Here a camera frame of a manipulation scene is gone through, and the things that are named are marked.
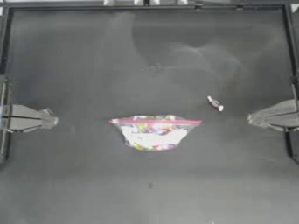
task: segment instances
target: crumpled plastic bag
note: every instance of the crumpled plastic bag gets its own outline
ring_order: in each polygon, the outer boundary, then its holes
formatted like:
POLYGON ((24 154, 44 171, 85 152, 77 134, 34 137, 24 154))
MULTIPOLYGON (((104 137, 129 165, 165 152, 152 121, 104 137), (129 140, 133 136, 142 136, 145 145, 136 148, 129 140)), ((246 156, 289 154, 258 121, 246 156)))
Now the crumpled plastic bag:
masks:
POLYGON ((176 115, 133 115, 109 121, 121 131, 125 144, 140 151, 173 149, 201 121, 176 115))

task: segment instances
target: gray surface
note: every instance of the gray surface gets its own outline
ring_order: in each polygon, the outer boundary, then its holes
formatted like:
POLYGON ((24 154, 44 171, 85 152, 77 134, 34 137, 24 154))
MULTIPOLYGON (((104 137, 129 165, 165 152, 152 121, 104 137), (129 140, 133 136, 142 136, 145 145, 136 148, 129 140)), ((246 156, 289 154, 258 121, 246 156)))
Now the gray surface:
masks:
POLYGON ((49 107, 60 124, 13 135, 1 224, 297 223, 281 133, 246 125, 291 97, 280 16, 17 12, 13 99, 49 107), (125 147, 106 122, 168 113, 204 123, 166 152, 125 147))

